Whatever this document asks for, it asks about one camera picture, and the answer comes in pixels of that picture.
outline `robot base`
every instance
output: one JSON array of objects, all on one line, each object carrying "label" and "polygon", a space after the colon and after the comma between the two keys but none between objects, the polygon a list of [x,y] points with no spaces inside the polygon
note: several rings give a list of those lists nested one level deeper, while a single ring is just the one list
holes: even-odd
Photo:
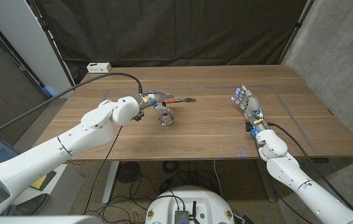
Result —
[{"label": "robot base", "polygon": [[[214,224],[233,224],[233,214],[227,202],[218,194],[198,186],[180,186],[172,189],[175,196],[180,197],[185,203],[185,211],[193,214],[193,202],[196,201],[196,219],[198,223],[214,223]],[[160,196],[172,195],[168,190]],[[154,200],[150,205],[146,214],[146,224],[166,224],[175,223],[176,211],[178,205],[180,211],[183,210],[183,204],[180,199],[175,197],[164,197]],[[183,220],[181,223],[194,223],[193,220]]]}]

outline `black curtain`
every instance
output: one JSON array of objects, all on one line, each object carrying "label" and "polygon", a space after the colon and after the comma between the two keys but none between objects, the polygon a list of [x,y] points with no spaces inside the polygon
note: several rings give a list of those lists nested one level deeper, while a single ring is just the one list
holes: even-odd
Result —
[{"label": "black curtain", "polygon": [[37,0],[78,83],[113,67],[277,64],[306,1]]}]

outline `white robotic arm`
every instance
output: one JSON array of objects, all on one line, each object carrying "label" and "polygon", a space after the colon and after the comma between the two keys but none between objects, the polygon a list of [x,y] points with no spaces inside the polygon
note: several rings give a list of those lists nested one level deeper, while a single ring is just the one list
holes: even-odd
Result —
[{"label": "white robotic arm", "polygon": [[73,156],[111,141],[116,132],[111,121],[126,125],[140,120],[144,108],[164,102],[172,95],[159,92],[127,96],[117,102],[103,101],[86,113],[81,123],[25,153],[0,163],[0,214],[26,189]]},{"label": "white robotic arm", "polygon": [[269,174],[292,189],[323,223],[353,222],[353,211],[300,169],[298,161],[288,153],[286,143],[269,129],[258,100],[246,86],[236,90],[232,101],[244,111],[248,125],[252,125],[251,136],[263,145],[259,155],[267,162]]}]

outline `wooden tabletop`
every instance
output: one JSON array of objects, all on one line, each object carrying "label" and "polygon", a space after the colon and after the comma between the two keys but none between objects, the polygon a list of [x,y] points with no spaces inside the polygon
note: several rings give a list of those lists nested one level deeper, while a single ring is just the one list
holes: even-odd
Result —
[{"label": "wooden tabletop", "polygon": [[[353,157],[353,137],[304,81],[284,65],[217,67],[112,68],[136,76],[144,91],[171,93],[177,99],[191,97],[196,103],[171,103],[174,123],[162,127],[160,115],[145,109],[141,121],[121,130],[109,159],[117,161],[257,159],[250,134],[245,131],[242,110],[231,101],[242,84],[257,97],[266,121],[292,134],[311,157]],[[87,74],[84,80],[95,77]],[[104,99],[117,101],[137,94],[137,84],[127,77],[106,77],[75,90],[36,144],[80,123],[81,117]],[[302,152],[284,133],[295,157]],[[111,142],[82,152],[76,160],[104,159]]]}]

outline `power strip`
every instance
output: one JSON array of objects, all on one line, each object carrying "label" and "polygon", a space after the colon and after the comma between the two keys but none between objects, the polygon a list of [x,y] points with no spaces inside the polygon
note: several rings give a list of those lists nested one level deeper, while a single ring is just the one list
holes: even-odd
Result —
[{"label": "power strip", "polygon": [[94,63],[89,63],[87,66],[87,70],[89,73],[108,73],[110,72],[110,69],[112,69],[112,66],[110,66],[109,62],[106,62],[106,63],[94,62]]}]

